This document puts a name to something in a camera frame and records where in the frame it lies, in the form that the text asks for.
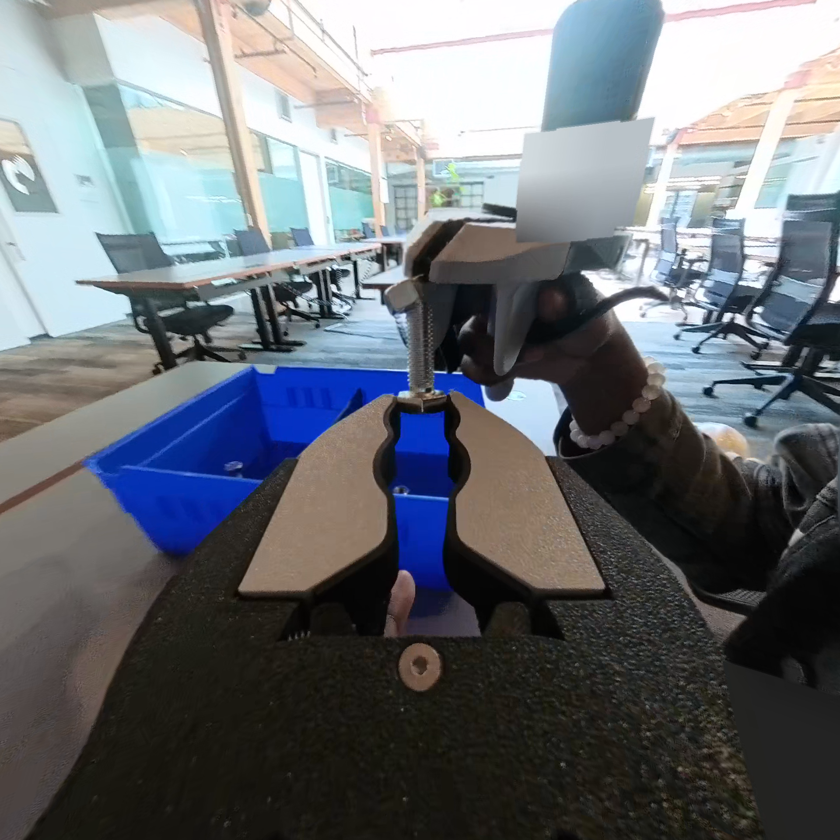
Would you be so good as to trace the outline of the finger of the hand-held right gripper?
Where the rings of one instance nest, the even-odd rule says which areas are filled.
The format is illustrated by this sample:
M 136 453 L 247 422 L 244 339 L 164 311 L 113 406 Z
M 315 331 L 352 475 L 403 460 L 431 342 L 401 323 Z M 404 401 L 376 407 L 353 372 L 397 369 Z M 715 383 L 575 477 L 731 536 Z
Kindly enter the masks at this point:
M 537 317 L 540 288 L 560 277 L 571 249 L 571 243 L 520 242 L 509 224 L 467 222 L 431 260 L 428 278 L 435 285 L 492 288 L 496 376 L 508 376 L 517 362 Z
M 406 239 L 403 278 L 410 280 L 428 276 L 432 262 L 465 223 L 464 218 L 425 218 L 418 222 Z

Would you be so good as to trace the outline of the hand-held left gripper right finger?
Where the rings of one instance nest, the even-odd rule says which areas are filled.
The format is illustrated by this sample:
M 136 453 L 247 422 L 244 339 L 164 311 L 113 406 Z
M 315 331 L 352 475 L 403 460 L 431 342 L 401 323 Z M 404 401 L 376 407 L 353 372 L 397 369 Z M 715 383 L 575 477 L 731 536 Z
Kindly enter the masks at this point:
M 476 614 L 498 628 L 548 635 L 548 604 L 598 602 L 607 585 L 541 449 L 459 392 L 448 394 L 444 572 Z

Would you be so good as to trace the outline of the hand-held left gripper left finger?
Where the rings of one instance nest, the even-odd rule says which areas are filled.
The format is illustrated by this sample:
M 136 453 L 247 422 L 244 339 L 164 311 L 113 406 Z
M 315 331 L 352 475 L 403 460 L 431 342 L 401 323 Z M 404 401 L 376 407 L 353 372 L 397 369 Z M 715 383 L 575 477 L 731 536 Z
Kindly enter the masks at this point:
M 238 585 L 251 600 L 339 604 L 360 635 L 383 633 L 399 571 L 390 482 L 400 412 L 393 395 L 363 404 L 297 459 Z

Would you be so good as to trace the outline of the blue divided parts bin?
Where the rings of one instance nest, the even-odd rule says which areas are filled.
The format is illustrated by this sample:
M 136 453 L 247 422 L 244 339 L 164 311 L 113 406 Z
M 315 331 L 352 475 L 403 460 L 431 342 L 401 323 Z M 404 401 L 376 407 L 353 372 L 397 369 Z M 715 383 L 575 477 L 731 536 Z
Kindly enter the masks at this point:
M 377 397 L 396 398 L 404 376 L 248 367 L 90 457 L 87 467 L 159 550 L 187 555 L 279 467 L 292 472 L 305 448 L 330 426 Z M 452 391 L 484 405 L 479 387 L 459 374 L 444 375 L 443 392 L 448 397 Z M 390 490 L 394 485 L 411 490 L 392 494 L 399 569 L 419 572 L 416 581 L 447 589 L 443 552 L 453 482 L 445 407 L 414 414 L 397 405 Z M 232 460 L 244 463 L 241 477 L 224 473 Z

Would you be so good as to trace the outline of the person's right forearm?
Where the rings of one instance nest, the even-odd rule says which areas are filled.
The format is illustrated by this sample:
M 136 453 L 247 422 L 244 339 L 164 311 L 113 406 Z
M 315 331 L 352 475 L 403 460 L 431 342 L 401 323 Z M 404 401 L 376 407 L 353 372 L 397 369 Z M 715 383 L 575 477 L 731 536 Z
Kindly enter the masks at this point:
M 667 391 L 615 443 L 573 441 L 566 408 L 559 456 L 686 578 L 707 592 L 762 591 L 813 494 L 789 458 L 730 458 Z

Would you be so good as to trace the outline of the person's left hand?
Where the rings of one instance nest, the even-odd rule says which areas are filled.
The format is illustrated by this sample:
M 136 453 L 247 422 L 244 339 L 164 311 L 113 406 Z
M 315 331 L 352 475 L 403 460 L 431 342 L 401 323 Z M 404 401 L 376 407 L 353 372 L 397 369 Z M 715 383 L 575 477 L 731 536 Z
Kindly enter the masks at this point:
M 386 608 L 384 637 L 399 637 L 406 634 L 415 598 L 414 578 L 406 570 L 399 570 Z

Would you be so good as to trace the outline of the person's right hand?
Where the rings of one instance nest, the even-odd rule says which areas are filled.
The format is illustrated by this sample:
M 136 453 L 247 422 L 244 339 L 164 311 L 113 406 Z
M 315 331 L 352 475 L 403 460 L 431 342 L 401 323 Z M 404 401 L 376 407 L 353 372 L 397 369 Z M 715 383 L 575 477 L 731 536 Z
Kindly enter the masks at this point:
M 609 432 L 648 384 L 648 368 L 613 309 L 551 342 L 525 343 L 506 374 L 494 369 L 495 339 L 488 317 L 471 317 L 458 334 L 462 372 L 483 386 L 515 379 L 559 387 L 581 433 Z

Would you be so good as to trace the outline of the wooden desk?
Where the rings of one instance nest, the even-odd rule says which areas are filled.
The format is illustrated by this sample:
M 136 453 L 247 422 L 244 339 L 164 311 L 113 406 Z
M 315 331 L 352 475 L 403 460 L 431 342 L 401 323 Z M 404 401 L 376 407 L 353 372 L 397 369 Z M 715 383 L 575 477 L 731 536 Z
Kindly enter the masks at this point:
M 385 305 L 385 292 L 388 288 L 404 279 L 404 267 L 394 266 L 388 270 L 378 272 L 361 280 L 360 288 L 362 291 L 377 292 L 381 305 Z
M 382 248 L 383 244 L 376 239 L 329 247 L 288 248 L 257 255 L 81 279 L 77 284 L 125 296 L 138 305 L 159 357 L 153 375 L 159 375 L 176 368 L 178 360 L 161 315 L 156 310 L 157 304 L 191 301 L 208 303 L 218 298 L 248 293 L 255 313 L 259 341 L 242 344 L 238 352 L 293 353 L 305 346 L 305 343 L 285 338 L 277 318 L 274 286 L 295 275 L 315 277 L 323 299 L 319 318 L 332 319 L 329 268 L 334 264 L 350 263 L 353 280 L 359 282 L 357 263 L 361 259 L 379 257 Z

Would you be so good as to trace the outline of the potted green plant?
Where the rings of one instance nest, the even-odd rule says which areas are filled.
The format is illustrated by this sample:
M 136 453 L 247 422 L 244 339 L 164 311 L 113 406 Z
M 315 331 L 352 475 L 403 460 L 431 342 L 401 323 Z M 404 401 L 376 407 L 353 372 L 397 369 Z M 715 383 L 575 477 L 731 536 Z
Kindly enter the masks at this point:
M 431 207 L 459 207 L 461 201 L 460 176 L 452 161 L 432 163 L 431 192 L 428 202 Z

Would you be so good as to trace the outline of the person's pale shoe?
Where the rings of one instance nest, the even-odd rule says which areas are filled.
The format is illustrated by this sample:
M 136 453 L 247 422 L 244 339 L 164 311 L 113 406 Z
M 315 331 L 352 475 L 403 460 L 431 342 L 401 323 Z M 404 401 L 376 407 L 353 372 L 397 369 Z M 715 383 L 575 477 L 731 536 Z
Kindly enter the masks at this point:
M 748 459 L 752 456 L 748 439 L 734 427 L 723 423 L 698 423 L 696 429 L 709 437 L 731 459 Z

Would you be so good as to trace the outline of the person's dark denim jacket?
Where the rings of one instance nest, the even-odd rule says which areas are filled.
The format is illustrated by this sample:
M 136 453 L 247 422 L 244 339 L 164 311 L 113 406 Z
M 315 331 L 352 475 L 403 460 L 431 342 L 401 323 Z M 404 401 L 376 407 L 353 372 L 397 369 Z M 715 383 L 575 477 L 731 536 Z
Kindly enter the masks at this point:
M 730 635 L 726 659 L 838 696 L 838 426 L 783 431 L 769 463 L 740 459 L 752 493 L 747 539 L 765 595 Z

